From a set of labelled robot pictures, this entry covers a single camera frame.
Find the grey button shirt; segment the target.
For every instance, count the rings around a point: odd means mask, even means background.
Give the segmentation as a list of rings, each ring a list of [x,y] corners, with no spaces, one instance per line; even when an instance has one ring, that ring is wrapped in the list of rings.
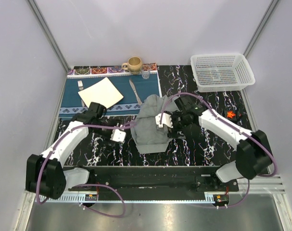
[[[136,125],[131,128],[131,136],[140,154],[161,153],[167,150],[171,141],[168,131],[166,128],[159,128],[155,120],[167,101],[167,96],[150,95],[136,116]]]

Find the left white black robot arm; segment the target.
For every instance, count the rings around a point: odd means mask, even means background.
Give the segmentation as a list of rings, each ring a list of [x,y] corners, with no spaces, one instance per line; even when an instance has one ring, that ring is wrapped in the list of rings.
[[[123,142],[126,133],[118,126],[118,120],[102,122],[106,107],[91,102],[88,109],[77,113],[71,119],[67,129],[40,155],[32,154],[26,163],[25,189],[37,197],[45,196],[58,199],[63,192],[80,185],[89,191],[95,187],[96,179],[84,167],[64,170],[64,164],[80,142],[90,133],[114,142]]]

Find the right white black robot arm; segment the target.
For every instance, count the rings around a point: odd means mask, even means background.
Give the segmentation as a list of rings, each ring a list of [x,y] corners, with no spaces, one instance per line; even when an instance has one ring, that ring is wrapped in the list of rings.
[[[216,191],[227,187],[233,180],[254,179],[275,163],[267,135],[242,128],[217,113],[200,99],[196,104],[191,93],[177,93],[171,96],[161,110],[157,120],[159,127],[167,127],[169,135],[174,135],[192,124],[209,130],[227,142],[235,151],[236,159],[222,165],[205,182]]]

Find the orange brooch in black box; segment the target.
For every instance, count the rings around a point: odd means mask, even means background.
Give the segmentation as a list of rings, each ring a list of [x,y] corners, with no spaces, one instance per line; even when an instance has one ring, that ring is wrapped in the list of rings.
[[[242,112],[239,109],[225,109],[223,115],[227,120],[233,123],[237,123],[242,118]]]

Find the black marble pattern mat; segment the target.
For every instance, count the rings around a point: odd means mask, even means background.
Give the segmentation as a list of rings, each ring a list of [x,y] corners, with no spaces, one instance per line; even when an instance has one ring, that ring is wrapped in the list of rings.
[[[83,107],[78,95],[78,82],[89,87],[103,78],[110,81],[123,94],[120,104],[112,107],[106,118],[119,119],[123,122],[133,120],[139,106],[129,80],[136,86],[136,93],[144,100],[151,94],[171,96],[178,92],[198,94],[218,113],[227,110],[237,111],[240,118],[237,124],[246,129],[251,128],[244,100],[239,91],[199,93],[189,65],[156,65],[152,64],[152,73],[148,80],[130,75],[112,67],[77,67],[69,72],[65,82],[56,136],[60,136],[76,112]],[[69,155],[66,166],[220,166],[234,161],[236,152],[223,139],[214,133],[190,126],[184,129],[185,138],[172,140],[166,151],[141,154],[138,152],[130,133],[123,143],[112,144],[99,135],[89,134]]]

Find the beige square plate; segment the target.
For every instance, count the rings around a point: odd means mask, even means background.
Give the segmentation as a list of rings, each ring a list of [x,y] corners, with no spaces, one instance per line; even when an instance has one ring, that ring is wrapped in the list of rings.
[[[114,106],[124,98],[120,91],[107,77],[100,80],[98,83],[79,91],[78,94],[86,107],[90,107],[91,103],[98,103],[107,109]]]

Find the silver table knife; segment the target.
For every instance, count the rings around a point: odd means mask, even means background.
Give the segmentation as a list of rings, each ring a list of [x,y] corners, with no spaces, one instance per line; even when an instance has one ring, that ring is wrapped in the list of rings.
[[[136,99],[137,99],[137,103],[138,103],[138,105],[142,105],[142,101],[141,101],[140,97],[138,96],[138,93],[137,93],[136,87],[135,87],[135,85],[134,85],[132,79],[129,80],[129,84],[130,84],[130,86],[131,86],[131,88],[132,88],[132,90],[133,90],[133,92],[134,92],[134,94],[135,94],[135,96],[136,96]]]

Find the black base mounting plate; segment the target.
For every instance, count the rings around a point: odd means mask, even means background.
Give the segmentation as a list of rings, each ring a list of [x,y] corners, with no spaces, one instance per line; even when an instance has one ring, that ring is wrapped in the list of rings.
[[[214,179],[217,167],[86,167],[89,183],[108,185],[126,201],[203,200],[205,192],[238,192],[236,180]]]

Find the blue patterned placemat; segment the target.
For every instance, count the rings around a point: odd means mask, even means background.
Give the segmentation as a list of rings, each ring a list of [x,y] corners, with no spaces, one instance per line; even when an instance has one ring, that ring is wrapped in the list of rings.
[[[157,65],[145,64],[145,72],[133,75],[120,66],[71,69],[67,73],[63,99],[59,111],[62,119],[87,110],[91,102],[106,107],[107,116],[137,115],[142,103],[150,95],[161,96]]]

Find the silver fork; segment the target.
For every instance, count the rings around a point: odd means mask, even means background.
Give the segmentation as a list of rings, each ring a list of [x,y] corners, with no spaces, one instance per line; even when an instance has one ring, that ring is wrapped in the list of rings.
[[[79,80],[78,82],[77,82],[77,84],[78,84],[78,88],[79,88],[79,90],[80,91],[82,91],[83,90],[83,83],[82,83],[82,81],[81,80]],[[85,103],[83,102],[83,100],[81,99],[81,104],[82,104],[82,107],[85,107]]]

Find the small clear glass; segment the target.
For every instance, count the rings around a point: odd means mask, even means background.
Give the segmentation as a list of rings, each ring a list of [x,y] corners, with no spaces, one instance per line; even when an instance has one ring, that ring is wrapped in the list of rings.
[[[151,72],[151,68],[149,65],[143,65],[141,68],[140,68],[140,72],[141,72],[141,76],[143,79],[149,79],[150,77],[150,72]]]

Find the white plastic mesh basket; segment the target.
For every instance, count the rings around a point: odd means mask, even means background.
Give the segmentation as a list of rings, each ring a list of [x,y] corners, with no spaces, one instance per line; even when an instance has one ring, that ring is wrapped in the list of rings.
[[[240,91],[255,84],[253,71],[243,54],[200,54],[190,58],[199,92]]]

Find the tan ceramic mug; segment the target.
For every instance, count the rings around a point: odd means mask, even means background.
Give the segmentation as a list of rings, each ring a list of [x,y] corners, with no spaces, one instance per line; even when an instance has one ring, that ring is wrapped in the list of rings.
[[[141,58],[137,56],[133,56],[129,58],[126,63],[123,63],[121,67],[123,70],[128,71],[134,75],[137,75],[140,73],[140,69],[142,65],[143,63],[142,63]]]

